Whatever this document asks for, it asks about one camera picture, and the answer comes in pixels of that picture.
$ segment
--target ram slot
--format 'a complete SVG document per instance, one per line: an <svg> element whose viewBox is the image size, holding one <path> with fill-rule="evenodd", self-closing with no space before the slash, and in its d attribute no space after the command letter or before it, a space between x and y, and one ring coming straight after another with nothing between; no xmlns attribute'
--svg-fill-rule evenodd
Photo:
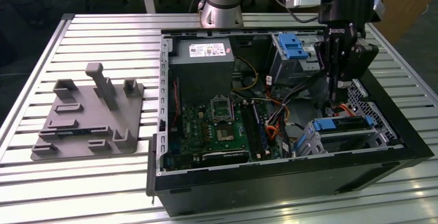
<svg viewBox="0 0 438 224"><path fill-rule="evenodd" d="M260 159L264 157L264 150L261 148L257 119L253 116L252 108L252 104L240 105L244 133L248 138L250 157L253 159Z"/></svg>
<svg viewBox="0 0 438 224"><path fill-rule="evenodd" d="M264 124L258 119L260 112L258 112L258 107L257 107L256 103L252 103L252 108L253 108L253 115L254 115L256 123L257 123L257 127L258 127L260 143L261 143L261 146L262 146L264 153L268 154L269 151L268 151L268 143L266 143L265 133L264 133Z"/></svg>

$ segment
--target blue drive bay latch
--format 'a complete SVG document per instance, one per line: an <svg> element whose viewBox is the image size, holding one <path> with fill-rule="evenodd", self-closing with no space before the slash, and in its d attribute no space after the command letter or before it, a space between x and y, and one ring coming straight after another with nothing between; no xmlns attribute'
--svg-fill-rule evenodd
<svg viewBox="0 0 438 224"><path fill-rule="evenodd" d="M278 34L278 43L286 59L306 59L308 53L302 50L301 42L292 33Z"/></svg>

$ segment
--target chip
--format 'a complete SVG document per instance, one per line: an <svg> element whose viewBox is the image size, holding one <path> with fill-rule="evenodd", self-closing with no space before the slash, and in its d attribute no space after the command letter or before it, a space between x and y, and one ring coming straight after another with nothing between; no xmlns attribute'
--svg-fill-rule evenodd
<svg viewBox="0 0 438 224"><path fill-rule="evenodd" d="M216 126L216 136L218 141L233 140L232 125Z"/></svg>

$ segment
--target metal table surface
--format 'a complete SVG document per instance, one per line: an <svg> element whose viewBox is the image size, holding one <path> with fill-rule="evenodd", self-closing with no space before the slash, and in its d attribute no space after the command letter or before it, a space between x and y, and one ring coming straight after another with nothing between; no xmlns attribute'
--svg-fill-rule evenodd
<svg viewBox="0 0 438 224"><path fill-rule="evenodd" d="M248 27L298 25L286 14L245 14L242 19ZM75 15L59 22L0 129L0 223L436 221L436 156L357 192L168 217L157 198L152 202L145 195L148 142L156 131L160 29L196 27L193 14ZM438 155L436 95L373 27L367 30L368 42L380 48L369 70ZM145 86L138 149L105 159L31 161L30 147L54 99L54 81L70 78L77 85L90 84L83 73L89 61L102 63L103 76L114 84L134 77Z"/></svg>

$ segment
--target floor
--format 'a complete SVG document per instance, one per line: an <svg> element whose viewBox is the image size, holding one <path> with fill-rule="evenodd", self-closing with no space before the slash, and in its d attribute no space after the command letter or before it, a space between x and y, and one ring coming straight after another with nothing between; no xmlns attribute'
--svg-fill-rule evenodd
<svg viewBox="0 0 438 224"><path fill-rule="evenodd" d="M156 1L157 13L186 13L189 1ZM242 12L281 12L272 1L244 1ZM2 123L29 73L63 13L145 13L140 0L112 1L0 1L0 124ZM438 0L428 5L411 30L395 45L435 92L438 92ZM15 59L5 64L7 52Z"/></svg>

